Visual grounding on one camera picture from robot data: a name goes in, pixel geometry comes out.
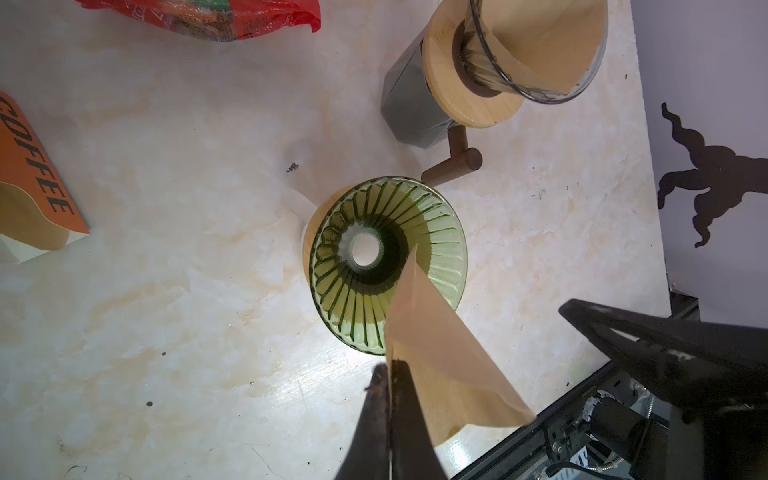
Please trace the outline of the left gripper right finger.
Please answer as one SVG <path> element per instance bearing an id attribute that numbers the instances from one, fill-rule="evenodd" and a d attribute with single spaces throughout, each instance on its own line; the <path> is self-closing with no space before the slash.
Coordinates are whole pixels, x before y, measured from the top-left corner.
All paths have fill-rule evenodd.
<path id="1" fill-rule="evenodd" d="M 410 367 L 391 363 L 390 445 L 393 479 L 442 479 L 443 470 L 432 445 Z"/>

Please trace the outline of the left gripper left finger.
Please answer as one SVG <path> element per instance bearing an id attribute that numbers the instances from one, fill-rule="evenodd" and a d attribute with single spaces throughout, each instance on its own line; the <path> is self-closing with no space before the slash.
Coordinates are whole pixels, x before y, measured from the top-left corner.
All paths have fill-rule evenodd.
<path id="1" fill-rule="evenodd" d="M 390 478 L 390 393 L 386 363 L 376 365 L 336 480 Z"/>

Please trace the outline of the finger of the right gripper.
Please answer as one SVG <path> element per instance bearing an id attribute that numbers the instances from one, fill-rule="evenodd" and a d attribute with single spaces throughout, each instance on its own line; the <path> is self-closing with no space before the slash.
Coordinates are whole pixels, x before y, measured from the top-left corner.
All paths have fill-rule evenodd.
<path id="1" fill-rule="evenodd" d="M 571 299 L 560 315 L 603 354 L 679 408 L 767 399 L 767 331 L 649 316 Z"/>

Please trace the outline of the green glass dripper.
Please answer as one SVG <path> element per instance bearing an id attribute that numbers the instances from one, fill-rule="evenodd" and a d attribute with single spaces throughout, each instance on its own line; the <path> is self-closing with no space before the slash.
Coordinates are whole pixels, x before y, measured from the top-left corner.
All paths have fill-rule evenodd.
<path id="1" fill-rule="evenodd" d="M 320 319 L 337 340 L 365 354 L 385 354 L 384 325 L 412 250 L 457 308 L 467 282 L 466 236 L 437 190 L 384 176 L 352 186 L 331 207 L 311 248 L 307 282 Z"/>

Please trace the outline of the grey glass pitcher wooden handle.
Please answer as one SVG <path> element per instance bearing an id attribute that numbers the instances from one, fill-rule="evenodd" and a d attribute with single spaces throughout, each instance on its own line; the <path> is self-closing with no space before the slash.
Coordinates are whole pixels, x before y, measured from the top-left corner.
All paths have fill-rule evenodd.
<path id="1" fill-rule="evenodd" d="M 483 157 L 468 144 L 466 127 L 449 117 L 431 93 L 423 39 L 423 34 L 416 37 L 385 74 L 380 111 L 400 143 L 427 149 L 448 141 L 449 158 L 420 177 L 422 183 L 436 187 L 479 170 Z"/>

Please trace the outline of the wooden dripper ring stand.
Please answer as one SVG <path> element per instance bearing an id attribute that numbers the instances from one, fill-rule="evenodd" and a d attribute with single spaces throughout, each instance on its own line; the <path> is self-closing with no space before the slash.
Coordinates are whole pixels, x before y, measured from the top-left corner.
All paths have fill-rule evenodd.
<path id="1" fill-rule="evenodd" d="M 467 8 L 466 1 L 438 5 L 424 29 L 423 69 L 433 98 L 451 119 L 466 127 L 489 128 L 512 117 L 523 98 L 483 87 L 464 70 L 460 45 Z"/>

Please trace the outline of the coffee filter paper box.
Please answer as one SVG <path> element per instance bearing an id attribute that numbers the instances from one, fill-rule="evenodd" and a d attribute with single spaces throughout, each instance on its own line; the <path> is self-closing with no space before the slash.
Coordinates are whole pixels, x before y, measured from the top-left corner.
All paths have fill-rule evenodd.
<path id="1" fill-rule="evenodd" d="M 1 94 L 1 262 L 20 264 L 90 234 L 20 106 Z"/>

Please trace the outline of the frosted white glass pitcher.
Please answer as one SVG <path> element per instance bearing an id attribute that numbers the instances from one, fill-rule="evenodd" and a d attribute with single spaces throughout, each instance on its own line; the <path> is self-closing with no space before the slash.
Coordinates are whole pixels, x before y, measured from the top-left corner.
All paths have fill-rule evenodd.
<path id="1" fill-rule="evenodd" d="M 283 202 L 305 224 L 311 221 L 317 211 L 317 206 L 312 201 L 292 188 L 288 188 L 283 193 Z"/>

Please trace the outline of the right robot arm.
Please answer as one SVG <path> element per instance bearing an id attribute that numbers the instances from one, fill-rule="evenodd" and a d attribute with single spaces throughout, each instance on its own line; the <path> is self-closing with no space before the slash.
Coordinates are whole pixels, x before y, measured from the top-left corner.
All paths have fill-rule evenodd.
<path id="1" fill-rule="evenodd" d="M 560 314 L 670 405 L 661 424 L 610 397 L 586 410 L 590 434 L 635 479 L 767 476 L 767 332 L 571 299 Z"/>

